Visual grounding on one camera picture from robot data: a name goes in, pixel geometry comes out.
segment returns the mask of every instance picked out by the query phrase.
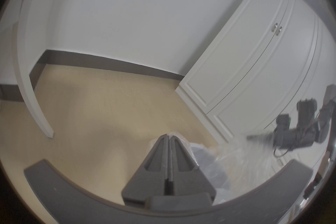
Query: baseboard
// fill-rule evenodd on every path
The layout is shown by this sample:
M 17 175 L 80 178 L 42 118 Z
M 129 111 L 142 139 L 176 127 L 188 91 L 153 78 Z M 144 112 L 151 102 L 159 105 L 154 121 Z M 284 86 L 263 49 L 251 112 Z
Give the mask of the baseboard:
M 203 126 L 208 130 L 212 137 L 216 140 L 218 144 L 227 143 L 227 140 L 221 135 L 217 128 L 212 124 L 212 122 L 207 118 L 201 109 L 194 103 L 193 100 L 186 94 L 181 86 L 178 86 L 175 92 L 181 97 L 181 99 L 187 104 L 194 115 L 199 119 Z
M 88 67 L 110 71 L 119 71 L 139 75 L 150 75 L 165 79 L 181 81 L 184 76 L 164 70 L 125 62 L 95 55 L 68 51 L 46 50 L 31 70 L 29 77 L 33 89 L 40 78 L 46 64 L 68 65 L 73 67 Z M 23 102 L 18 85 L 0 84 L 0 99 Z

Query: dark gray baseboard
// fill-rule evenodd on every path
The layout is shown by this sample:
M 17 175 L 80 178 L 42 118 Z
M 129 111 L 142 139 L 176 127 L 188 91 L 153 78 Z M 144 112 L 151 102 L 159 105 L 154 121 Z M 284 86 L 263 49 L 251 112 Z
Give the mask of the dark gray baseboard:
M 139 75 L 150 75 L 165 79 L 182 80 L 184 76 L 164 70 L 100 57 L 68 51 L 46 50 L 30 72 L 30 81 L 33 89 L 40 78 L 46 64 L 68 65 L 72 67 L 88 67 L 95 69 L 119 71 Z M 23 102 L 18 85 L 0 84 L 0 99 Z

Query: cabinet handle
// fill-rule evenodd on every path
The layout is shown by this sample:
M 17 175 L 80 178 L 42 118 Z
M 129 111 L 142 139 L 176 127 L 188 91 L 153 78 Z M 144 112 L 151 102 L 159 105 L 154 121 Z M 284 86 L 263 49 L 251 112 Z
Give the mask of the cabinet handle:
M 281 30 L 282 30 L 282 27 L 280 27 L 280 28 L 277 30 L 277 32 L 275 33 L 275 35 L 278 36 L 279 33 L 281 32 Z
M 273 28 L 271 29 L 271 31 L 274 32 L 275 29 L 276 29 L 277 27 L 278 27 L 278 24 L 276 23 L 276 24 L 273 26 Z

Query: curved gray bar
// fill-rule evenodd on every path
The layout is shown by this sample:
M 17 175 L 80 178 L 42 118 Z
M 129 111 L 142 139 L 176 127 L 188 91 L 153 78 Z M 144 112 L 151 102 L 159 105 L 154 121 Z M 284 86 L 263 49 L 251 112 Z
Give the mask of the curved gray bar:
M 312 170 L 290 161 L 270 180 L 251 192 L 199 211 L 158 213 L 114 204 L 76 186 L 48 161 L 24 174 L 40 202 L 60 224 L 203 224 L 277 223 L 304 191 Z

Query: floor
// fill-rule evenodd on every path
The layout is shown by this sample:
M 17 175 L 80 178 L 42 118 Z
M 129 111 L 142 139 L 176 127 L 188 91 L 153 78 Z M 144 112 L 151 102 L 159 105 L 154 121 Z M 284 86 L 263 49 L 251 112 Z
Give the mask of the floor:
M 174 92 L 179 81 L 115 71 L 47 65 L 35 94 L 55 131 L 47 138 L 24 103 L 2 101 L 0 160 L 11 183 L 46 223 L 23 169 L 48 159 L 89 192 L 123 204 L 120 192 L 148 143 L 179 132 L 206 147 L 217 143 Z

